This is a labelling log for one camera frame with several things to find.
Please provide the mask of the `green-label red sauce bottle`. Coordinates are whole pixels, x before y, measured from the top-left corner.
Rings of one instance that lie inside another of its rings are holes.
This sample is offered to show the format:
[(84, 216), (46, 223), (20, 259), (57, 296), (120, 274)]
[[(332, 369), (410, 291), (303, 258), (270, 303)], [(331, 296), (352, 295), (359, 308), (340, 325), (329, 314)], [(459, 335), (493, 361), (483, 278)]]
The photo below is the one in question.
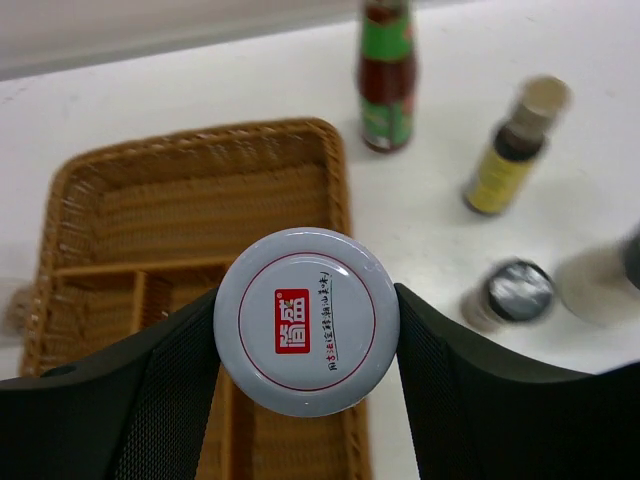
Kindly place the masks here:
[(417, 75), (412, 4), (365, 1), (356, 83), (361, 135), (370, 149), (391, 153), (410, 141)]

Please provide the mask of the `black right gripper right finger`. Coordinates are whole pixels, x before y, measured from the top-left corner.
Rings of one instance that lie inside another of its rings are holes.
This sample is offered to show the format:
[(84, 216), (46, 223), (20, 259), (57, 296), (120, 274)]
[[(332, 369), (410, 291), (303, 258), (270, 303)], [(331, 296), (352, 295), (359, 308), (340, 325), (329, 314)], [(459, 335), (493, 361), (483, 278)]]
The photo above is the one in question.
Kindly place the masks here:
[(397, 361), (424, 479), (635, 479), (639, 367), (550, 365), (455, 323), (404, 285)]

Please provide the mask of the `brown wicker divided basket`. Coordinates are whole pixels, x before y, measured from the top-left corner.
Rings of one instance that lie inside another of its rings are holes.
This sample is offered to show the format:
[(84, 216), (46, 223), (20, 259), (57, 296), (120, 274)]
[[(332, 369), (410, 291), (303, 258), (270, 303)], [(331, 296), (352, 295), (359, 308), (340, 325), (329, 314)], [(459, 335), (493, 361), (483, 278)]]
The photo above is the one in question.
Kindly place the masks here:
[[(256, 240), (351, 230), (340, 134), (317, 118), (178, 132), (77, 156), (55, 175), (19, 377), (38, 377), (214, 291)], [(219, 366), (193, 479), (368, 479), (367, 406), (293, 418)]]

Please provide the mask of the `black-cap pepper grinder jar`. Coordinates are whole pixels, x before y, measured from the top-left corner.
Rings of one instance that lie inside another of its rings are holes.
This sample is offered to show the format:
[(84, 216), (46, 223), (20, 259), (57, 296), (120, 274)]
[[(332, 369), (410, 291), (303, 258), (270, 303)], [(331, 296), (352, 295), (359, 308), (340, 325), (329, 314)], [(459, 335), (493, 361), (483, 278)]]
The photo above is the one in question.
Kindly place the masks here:
[(539, 265), (509, 258), (496, 264), (465, 294), (460, 310), (472, 328), (494, 332), (545, 319), (555, 300), (554, 282)]

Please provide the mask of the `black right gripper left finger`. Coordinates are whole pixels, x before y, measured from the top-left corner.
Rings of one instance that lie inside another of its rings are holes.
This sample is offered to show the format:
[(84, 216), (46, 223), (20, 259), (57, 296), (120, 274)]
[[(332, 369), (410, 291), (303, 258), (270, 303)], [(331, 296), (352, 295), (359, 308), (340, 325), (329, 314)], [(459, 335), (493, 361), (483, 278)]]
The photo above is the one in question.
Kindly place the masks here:
[(215, 298), (38, 377), (2, 381), (2, 478), (195, 478), (220, 366)]

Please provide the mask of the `white-lid brown sauce jar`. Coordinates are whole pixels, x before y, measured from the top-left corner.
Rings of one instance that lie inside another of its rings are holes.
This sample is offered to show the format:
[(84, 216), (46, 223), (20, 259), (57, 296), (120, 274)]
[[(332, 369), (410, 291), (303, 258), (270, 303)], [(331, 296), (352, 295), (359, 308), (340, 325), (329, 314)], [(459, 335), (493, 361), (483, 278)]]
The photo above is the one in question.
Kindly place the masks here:
[(395, 356), (399, 300), (360, 242), (323, 228), (272, 233), (231, 264), (216, 294), (220, 360), (250, 399), (279, 414), (344, 411)]

